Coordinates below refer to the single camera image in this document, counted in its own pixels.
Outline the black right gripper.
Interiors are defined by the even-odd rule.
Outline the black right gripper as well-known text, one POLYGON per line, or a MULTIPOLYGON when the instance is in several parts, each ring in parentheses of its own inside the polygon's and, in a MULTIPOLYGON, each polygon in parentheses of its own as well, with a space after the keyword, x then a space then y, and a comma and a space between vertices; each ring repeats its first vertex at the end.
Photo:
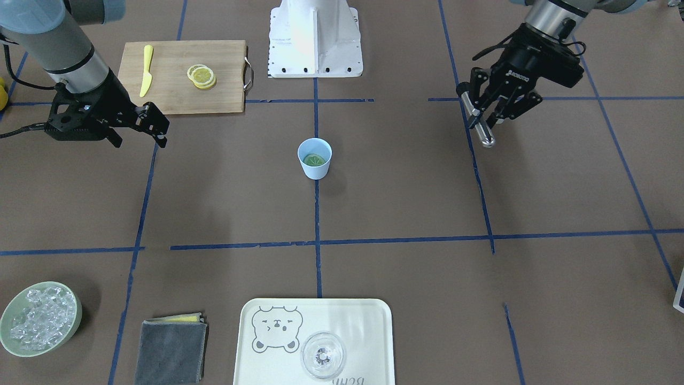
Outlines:
POLYGON ((152 102, 142 106, 112 72, 103 83, 87 93, 73 94, 65 83, 55 85, 56 95, 44 131, 57 141, 108 140, 115 148, 123 139, 116 128, 130 128, 147 134, 159 148, 166 148, 169 120, 152 102))

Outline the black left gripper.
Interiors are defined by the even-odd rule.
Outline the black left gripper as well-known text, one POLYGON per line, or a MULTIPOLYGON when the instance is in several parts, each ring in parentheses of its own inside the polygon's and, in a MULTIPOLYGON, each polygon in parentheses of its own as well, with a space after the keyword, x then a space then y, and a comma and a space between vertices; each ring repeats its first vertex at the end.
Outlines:
POLYGON ((503 52, 491 68, 471 69, 470 80, 456 86, 457 95, 468 91, 472 103, 481 112, 492 103, 498 104, 492 113, 492 127, 504 120, 515 120, 539 105, 544 98, 535 86, 540 78, 572 88, 584 75, 580 53, 570 44, 548 39, 527 24, 494 46, 472 57, 477 60, 501 49, 503 52))

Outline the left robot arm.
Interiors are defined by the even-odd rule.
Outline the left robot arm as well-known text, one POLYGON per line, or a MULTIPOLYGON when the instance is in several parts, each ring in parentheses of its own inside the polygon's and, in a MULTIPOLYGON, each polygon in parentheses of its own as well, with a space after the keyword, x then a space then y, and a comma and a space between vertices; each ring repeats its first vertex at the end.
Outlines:
POLYGON ((501 50, 489 68, 474 67, 470 80, 457 86, 468 110, 470 129, 516 119, 542 102, 535 89, 540 79, 573 88, 584 76, 582 52, 571 49, 569 37, 594 10, 626 14, 643 1, 525 1, 525 20, 501 42, 474 55, 477 60, 501 50))

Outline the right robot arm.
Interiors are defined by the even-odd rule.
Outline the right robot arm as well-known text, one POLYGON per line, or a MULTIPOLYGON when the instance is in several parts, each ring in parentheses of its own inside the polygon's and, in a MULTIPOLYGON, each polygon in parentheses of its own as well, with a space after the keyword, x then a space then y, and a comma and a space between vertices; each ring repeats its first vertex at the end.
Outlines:
POLYGON ((2 46, 8 74, 24 86, 11 66, 9 46, 19 45, 53 80, 56 94, 45 122, 2 134, 10 138, 42 130, 56 141, 109 141, 120 147, 117 128, 151 136, 165 147, 169 120, 152 102, 142 106, 96 51, 83 25, 124 17, 125 1, 2 1, 2 46))

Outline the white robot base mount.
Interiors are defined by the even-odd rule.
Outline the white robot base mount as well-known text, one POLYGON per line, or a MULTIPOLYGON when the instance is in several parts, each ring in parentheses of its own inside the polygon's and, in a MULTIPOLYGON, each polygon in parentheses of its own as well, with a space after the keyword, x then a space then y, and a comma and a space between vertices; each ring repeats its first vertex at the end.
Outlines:
POLYGON ((347 1, 282 1, 269 22, 269 78, 362 76, 359 13, 347 1))

